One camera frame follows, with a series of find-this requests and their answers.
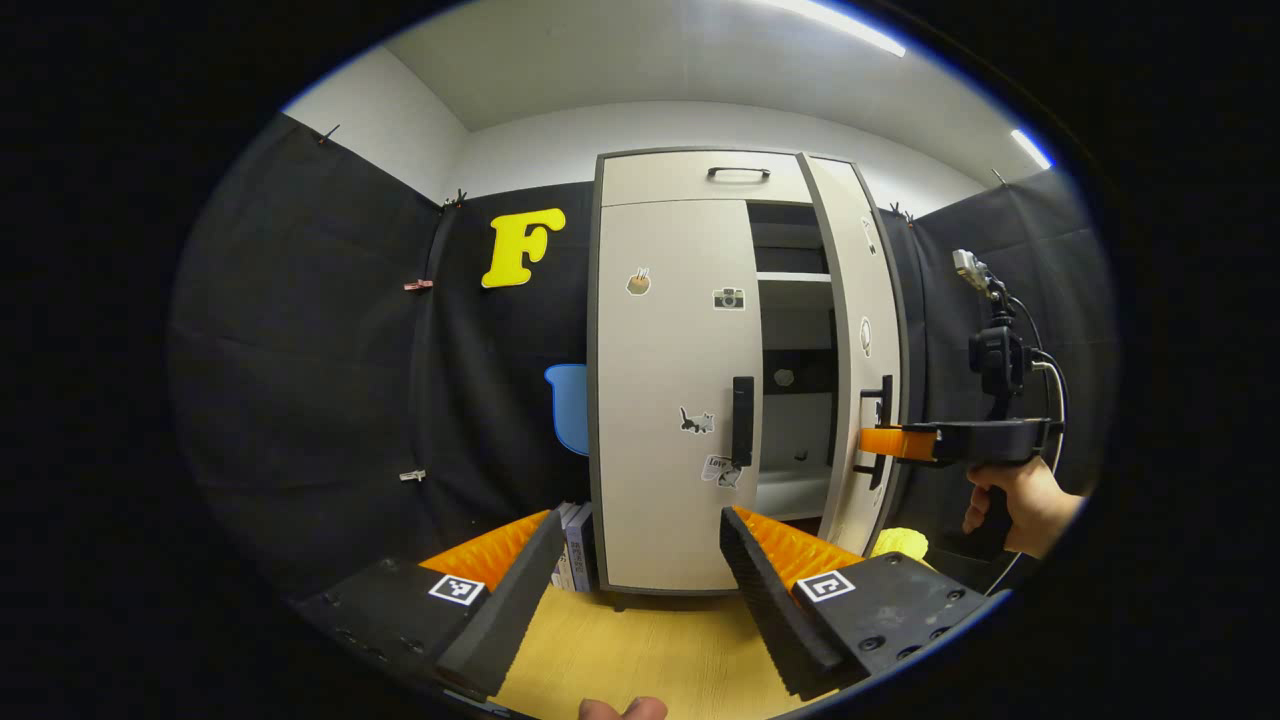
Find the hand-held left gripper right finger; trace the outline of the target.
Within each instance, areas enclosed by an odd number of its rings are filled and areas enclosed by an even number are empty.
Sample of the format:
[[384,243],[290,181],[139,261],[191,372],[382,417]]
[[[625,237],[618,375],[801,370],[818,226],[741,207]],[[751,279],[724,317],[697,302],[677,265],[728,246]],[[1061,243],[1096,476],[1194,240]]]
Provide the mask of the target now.
[[897,671],[996,610],[899,550],[864,559],[739,506],[719,550],[783,687],[809,701]]

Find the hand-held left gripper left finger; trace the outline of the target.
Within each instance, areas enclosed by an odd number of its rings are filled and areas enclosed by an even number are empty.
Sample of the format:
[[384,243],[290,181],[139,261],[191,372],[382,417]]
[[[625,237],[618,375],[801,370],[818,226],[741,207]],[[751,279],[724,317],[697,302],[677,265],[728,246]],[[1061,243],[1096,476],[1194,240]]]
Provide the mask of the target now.
[[356,659],[416,691],[484,703],[500,692],[564,547],[543,510],[430,559],[379,559],[298,602]]

